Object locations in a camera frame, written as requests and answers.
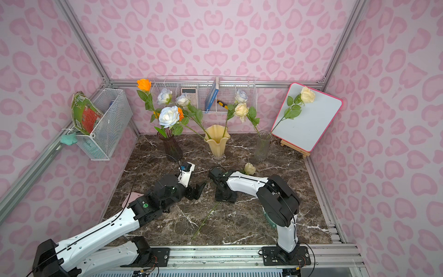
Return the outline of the yellow utility knife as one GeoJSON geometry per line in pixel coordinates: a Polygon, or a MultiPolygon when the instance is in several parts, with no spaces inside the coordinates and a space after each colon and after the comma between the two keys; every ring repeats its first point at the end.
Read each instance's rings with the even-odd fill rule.
{"type": "Polygon", "coordinates": [[[225,108],[226,110],[228,110],[228,105],[226,105],[223,101],[221,100],[217,100],[217,104],[223,108],[225,108]]]}

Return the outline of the green alarm clock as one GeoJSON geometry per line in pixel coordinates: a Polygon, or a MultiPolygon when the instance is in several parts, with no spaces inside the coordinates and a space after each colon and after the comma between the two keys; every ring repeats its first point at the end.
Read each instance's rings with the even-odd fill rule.
{"type": "Polygon", "coordinates": [[[266,221],[268,222],[268,224],[275,229],[276,228],[276,223],[269,217],[269,215],[264,211],[264,216],[266,221]]]}

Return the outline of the pink framed whiteboard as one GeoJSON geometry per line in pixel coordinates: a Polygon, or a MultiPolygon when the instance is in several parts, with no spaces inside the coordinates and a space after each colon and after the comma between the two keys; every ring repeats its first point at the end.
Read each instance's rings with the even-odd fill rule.
{"type": "Polygon", "coordinates": [[[315,95],[312,103],[299,104],[300,113],[293,119],[284,119],[285,111],[289,108],[288,99],[295,100],[308,87],[293,83],[290,85],[279,114],[272,126],[271,133],[301,151],[312,152],[330,126],[343,101],[335,96],[310,88],[315,95]]]}

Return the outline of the green red picture card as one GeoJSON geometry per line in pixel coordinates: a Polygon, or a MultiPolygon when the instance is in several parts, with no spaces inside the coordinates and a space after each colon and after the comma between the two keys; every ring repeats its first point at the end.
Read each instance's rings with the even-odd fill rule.
{"type": "Polygon", "coordinates": [[[103,117],[103,113],[82,91],[74,94],[71,112],[74,127],[83,135],[90,135],[103,117]]]}

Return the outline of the blue white rose three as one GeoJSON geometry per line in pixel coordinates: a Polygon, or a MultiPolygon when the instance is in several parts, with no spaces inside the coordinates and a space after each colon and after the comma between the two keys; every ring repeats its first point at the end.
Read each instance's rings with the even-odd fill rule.
{"type": "Polygon", "coordinates": [[[180,95],[176,99],[175,104],[183,111],[184,119],[181,121],[182,125],[197,134],[194,129],[188,126],[189,121],[193,121],[205,134],[205,128],[203,126],[203,112],[194,107],[184,94],[180,95]]]}

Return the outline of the blue white rose two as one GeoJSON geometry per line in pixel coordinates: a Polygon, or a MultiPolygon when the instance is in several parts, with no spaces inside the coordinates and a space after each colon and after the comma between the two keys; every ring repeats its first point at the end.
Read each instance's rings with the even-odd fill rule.
{"type": "Polygon", "coordinates": [[[247,96],[245,91],[237,90],[235,92],[234,104],[228,105],[228,110],[227,110],[227,115],[226,115],[225,125],[224,125],[224,132],[223,132],[222,137],[224,137],[225,134],[227,133],[227,123],[228,123],[228,121],[231,120],[233,117],[235,117],[234,110],[235,110],[236,105],[240,104],[240,103],[246,103],[247,104],[247,101],[248,101],[248,96],[247,96]]]}

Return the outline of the wooden easel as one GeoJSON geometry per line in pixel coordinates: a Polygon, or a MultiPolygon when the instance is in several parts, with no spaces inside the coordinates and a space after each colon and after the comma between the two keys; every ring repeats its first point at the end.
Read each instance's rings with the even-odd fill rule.
{"type": "Polygon", "coordinates": [[[306,158],[306,157],[310,156],[310,152],[307,152],[307,151],[305,151],[305,150],[303,150],[303,149],[301,149],[301,148],[299,148],[299,147],[297,147],[297,146],[295,146],[295,145],[293,145],[293,144],[291,144],[291,143],[289,143],[289,142],[287,142],[287,141],[285,141],[283,139],[281,139],[280,145],[281,146],[289,147],[289,148],[291,148],[291,149],[301,153],[303,158],[306,158]]]}

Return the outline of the yellow ceramic vase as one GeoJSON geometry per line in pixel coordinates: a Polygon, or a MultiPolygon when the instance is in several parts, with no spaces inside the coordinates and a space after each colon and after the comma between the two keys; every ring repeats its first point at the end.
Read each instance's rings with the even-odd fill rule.
{"type": "Polygon", "coordinates": [[[222,160],[226,149],[226,144],[231,138],[227,127],[212,125],[205,130],[205,141],[209,145],[215,160],[222,160]]]}

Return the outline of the blue white rose one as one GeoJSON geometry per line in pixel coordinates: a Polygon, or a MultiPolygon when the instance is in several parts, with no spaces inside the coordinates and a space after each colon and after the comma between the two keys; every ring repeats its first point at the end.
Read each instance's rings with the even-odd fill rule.
{"type": "Polygon", "coordinates": [[[172,90],[168,88],[162,88],[157,98],[158,105],[169,105],[172,100],[172,93],[172,90]]]}

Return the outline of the orange rose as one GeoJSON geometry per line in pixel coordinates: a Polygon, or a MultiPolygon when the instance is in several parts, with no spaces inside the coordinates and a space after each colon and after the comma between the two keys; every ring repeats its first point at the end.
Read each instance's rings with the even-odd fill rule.
{"type": "Polygon", "coordinates": [[[179,121],[182,121],[184,119],[184,115],[180,107],[178,108],[178,115],[179,115],[179,121]]]}
{"type": "Polygon", "coordinates": [[[139,98],[144,102],[145,109],[147,111],[151,111],[153,114],[153,111],[158,111],[154,108],[153,96],[150,93],[151,87],[152,83],[148,79],[140,79],[137,81],[137,94],[139,98]]]}

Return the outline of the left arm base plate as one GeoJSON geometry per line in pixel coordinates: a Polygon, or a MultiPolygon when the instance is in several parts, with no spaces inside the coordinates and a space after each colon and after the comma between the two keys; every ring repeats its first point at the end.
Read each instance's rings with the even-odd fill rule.
{"type": "Polygon", "coordinates": [[[170,251],[170,248],[150,248],[137,250],[135,261],[128,265],[122,265],[121,267],[151,268],[154,265],[158,267],[167,267],[170,251]]]}

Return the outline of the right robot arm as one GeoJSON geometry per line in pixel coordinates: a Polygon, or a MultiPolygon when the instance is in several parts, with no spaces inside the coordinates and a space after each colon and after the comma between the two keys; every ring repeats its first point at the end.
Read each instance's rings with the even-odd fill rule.
{"type": "Polygon", "coordinates": [[[217,202],[235,203],[237,193],[245,193],[259,199],[265,213],[277,225],[277,246],[289,255],[295,255],[299,245],[296,235],[296,216],[301,199],[287,182],[278,175],[254,177],[239,171],[212,168],[209,178],[216,185],[217,202]]]}

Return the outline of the clear glass vase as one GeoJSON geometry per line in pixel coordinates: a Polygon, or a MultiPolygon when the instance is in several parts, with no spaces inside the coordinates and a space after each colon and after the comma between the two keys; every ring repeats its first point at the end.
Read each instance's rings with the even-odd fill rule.
{"type": "Polygon", "coordinates": [[[264,160],[269,152],[272,133],[267,130],[261,130],[258,133],[256,150],[254,156],[257,160],[264,160]]]}

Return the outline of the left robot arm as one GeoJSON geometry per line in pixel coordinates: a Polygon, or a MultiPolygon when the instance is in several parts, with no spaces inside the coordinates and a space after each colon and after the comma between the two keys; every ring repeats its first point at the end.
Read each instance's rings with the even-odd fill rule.
{"type": "Polygon", "coordinates": [[[91,277],[115,267],[154,267],[159,259],[142,236],[113,248],[104,246],[158,219],[183,198],[200,198],[206,182],[189,186],[190,174],[166,174],[146,194],[104,222],[60,242],[48,239],[38,246],[31,275],[91,277]]]}

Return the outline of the white calculator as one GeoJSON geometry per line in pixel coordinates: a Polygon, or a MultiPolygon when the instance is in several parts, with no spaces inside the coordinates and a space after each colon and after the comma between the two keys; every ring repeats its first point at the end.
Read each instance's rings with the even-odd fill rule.
{"type": "Polygon", "coordinates": [[[184,94],[189,99],[190,103],[198,108],[198,91],[196,87],[181,88],[181,94],[184,94]]]}

